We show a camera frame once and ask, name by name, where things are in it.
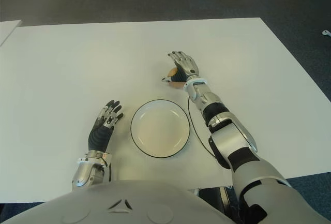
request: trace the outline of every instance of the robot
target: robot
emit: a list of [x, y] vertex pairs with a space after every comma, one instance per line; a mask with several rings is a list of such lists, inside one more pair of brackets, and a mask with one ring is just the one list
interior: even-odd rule
[[[315, 212], [303, 197], [266, 160], [257, 155], [254, 138], [199, 76], [195, 61], [184, 52], [168, 56], [177, 73], [165, 82], [184, 82], [210, 130], [208, 143], [220, 166], [231, 170], [243, 223], [331, 223]], [[115, 124], [119, 101], [106, 104], [88, 138], [72, 180], [73, 191], [7, 220], [12, 223], [235, 223], [205, 201], [183, 189], [152, 181], [102, 183], [103, 159]]]

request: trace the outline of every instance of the robot finger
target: robot finger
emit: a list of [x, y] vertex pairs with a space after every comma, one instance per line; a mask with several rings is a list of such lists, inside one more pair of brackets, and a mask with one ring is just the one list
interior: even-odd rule
[[180, 55], [180, 57], [182, 57], [182, 60], [187, 60], [189, 58], [189, 56], [187, 56], [184, 52], [179, 51], [178, 54]]
[[100, 113], [99, 113], [99, 115], [98, 115], [98, 117], [97, 117], [97, 120], [100, 120], [100, 119], [102, 119], [102, 118], [104, 117], [106, 111], [108, 110], [108, 108], [109, 108], [112, 104], [114, 104], [114, 100], [111, 100], [110, 102], [108, 102], [108, 103], [107, 103], [107, 104], [101, 109], [101, 111], [100, 111]]
[[114, 110], [113, 110], [113, 112], [117, 114], [117, 113], [118, 113], [118, 111], [119, 111], [119, 110], [121, 110], [121, 108], [122, 108], [122, 106], [121, 106], [121, 105], [119, 105], [119, 106], [117, 106], [117, 108], [116, 108], [116, 109], [114, 109]]
[[191, 56], [186, 55], [184, 52], [182, 52], [182, 53], [185, 55], [185, 57], [186, 57], [186, 59], [187, 59], [188, 61], [191, 61], [191, 62], [194, 62], [194, 63], [195, 63], [194, 59], [192, 59]]
[[181, 52], [175, 52], [175, 51], [173, 51], [172, 54], [174, 54], [174, 56], [176, 57], [176, 59], [178, 61], [182, 61], [184, 59], [183, 56], [182, 56], [182, 54], [181, 54]]
[[107, 128], [111, 128], [114, 125], [115, 121], [116, 121], [116, 113], [111, 112], [103, 125]]
[[104, 114], [104, 118], [108, 119], [110, 116], [111, 112], [119, 105], [119, 101], [114, 102], [112, 105], [109, 106], [107, 109], [106, 113]]
[[174, 63], [176, 63], [176, 56], [172, 53], [168, 53], [168, 56], [172, 59]]
[[120, 120], [120, 119], [122, 119], [122, 117], [124, 116], [124, 114], [123, 113], [121, 113], [121, 114], [119, 114], [117, 117], [116, 117], [116, 120], [115, 120], [115, 122], [114, 122], [114, 124], [113, 124], [113, 126], [115, 126], [116, 125], [116, 123]]

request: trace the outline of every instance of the black joint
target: black joint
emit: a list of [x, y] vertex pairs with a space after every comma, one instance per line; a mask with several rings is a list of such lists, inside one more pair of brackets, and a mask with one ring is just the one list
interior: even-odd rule
[[204, 118], [205, 122], [206, 122], [206, 126], [208, 126], [208, 123], [210, 122], [210, 120], [223, 112], [228, 112], [229, 109], [226, 108], [226, 106], [220, 102], [214, 102], [212, 104], [209, 104], [202, 113], [202, 117]]
[[218, 125], [216, 125], [215, 127], [212, 127], [211, 125], [208, 126], [208, 129], [211, 133], [214, 133], [216, 131], [218, 131], [219, 129], [227, 126], [228, 124], [231, 124], [232, 123], [232, 120], [230, 119], [227, 119], [227, 120], [224, 120], [222, 121], [221, 123], [219, 123]]
[[228, 156], [228, 160], [232, 165], [233, 172], [248, 162], [260, 161], [248, 147], [243, 147], [234, 151]]
[[219, 150], [217, 149], [212, 137], [209, 137], [208, 139], [208, 143], [209, 143], [209, 146], [211, 147], [214, 155], [215, 155], [215, 158], [217, 159], [218, 163], [226, 168], [226, 169], [230, 169], [230, 166], [229, 164], [227, 163], [227, 161], [223, 158], [223, 156], [221, 155], [221, 153], [219, 152]]
[[242, 214], [242, 220], [247, 224], [258, 224], [268, 213], [258, 204], [253, 204], [251, 207], [246, 208]]
[[261, 184], [262, 184], [262, 182], [260, 180], [250, 183], [243, 189], [242, 193], [240, 194], [239, 215], [244, 223], [258, 224], [261, 220], [263, 220], [268, 215], [268, 213], [258, 204], [253, 204], [251, 207], [249, 207], [247, 202], [245, 201], [245, 193], [248, 192], [250, 189], [255, 188]]

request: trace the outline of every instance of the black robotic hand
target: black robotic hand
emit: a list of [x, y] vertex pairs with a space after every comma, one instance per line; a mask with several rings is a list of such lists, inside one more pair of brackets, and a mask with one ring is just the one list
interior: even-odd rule
[[123, 117], [122, 113], [117, 115], [121, 108], [119, 101], [115, 102], [114, 100], [111, 100], [102, 108], [88, 137], [89, 151], [106, 152], [115, 124]]

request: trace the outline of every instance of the plate rim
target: plate rim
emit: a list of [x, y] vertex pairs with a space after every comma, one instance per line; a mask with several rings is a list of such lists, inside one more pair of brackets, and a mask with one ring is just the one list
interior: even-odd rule
[[[153, 155], [151, 155], [151, 154], [148, 154], [148, 153], [144, 152], [144, 151], [141, 150], [140, 147], [136, 144], [136, 142], [134, 141], [133, 135], [132, 135], [132, 122], [133, 122], [133, 119], [134, 119], [136, 113], [138, 112], [138, 110], [140, 110], [144, 105], [146, 105], [146, 104], [148, 104], [148, 103], [150, 103], [150, 102], [152, 102], [152, 101], [160, 101], [160, 100], [161, 100], [161, 101], [169, 101], [169, 102], [171, 102], [171, 103], [177, 105], [178, 107], [180, 107], [180, 109], [184, 112], [184, 114], [185, 114], [185, 116], [186, 116], [186, 119], [187, 119], [187, 122], [188, 122], [188, 137], [187, 137], [187, 139], [186, 139], [186, 141], [185, 141], [185, 144], [184, 144], [183, 147], [182, 147], [181, 149], [179, 149], [176, 153], [174, 153], [174, 154], [172, 154], [172, 155], [170, 155], [170, 156], [167, 156], [167, 157], [157, 157], [157, 156], [153, 156]], [[140, 151], [142, 151], [144, 154], [146, 154], [146, 155], [148, 155], [148, 156], [150, 156], [150, 157], [153, 157], [153, 158], [169, 158], [169, 157], [172, 157], [172, 156], [176, 155], [177, 153], [179, 153], [179, 152], [180, 152], [180, 151], [186, 146], [186, 144], [187, 144], [187, 142], [188, 142], [188, 139], [190, 138], [190, 134], [191, 134], [191, 124], [190, 124], [190, 120], [188, 119], [188, 116], [187, 116], [185, 110], [184, 110], [181, 106], [179, 106], [177, 103], [175, 103], [175, 102], [173, 102], [173, 101], [170, 101], [170, 100], [166, 100], [166, 99], [154, 99], [154, 100], [151, 100], [151, 101], [145, 102], [145, 103], [142, 104], [139, 108], [137, 108], [137, 110], [135, 111], [135, 113], [134, 113], [134, 115], [133, 115], [133, 117], [132, 117], [132, 119], [131, 119], [130, 133], [131, 133], [131, 138], [132, 138], [134, 144], [135, 144], [136, 147], [137, 147]]]

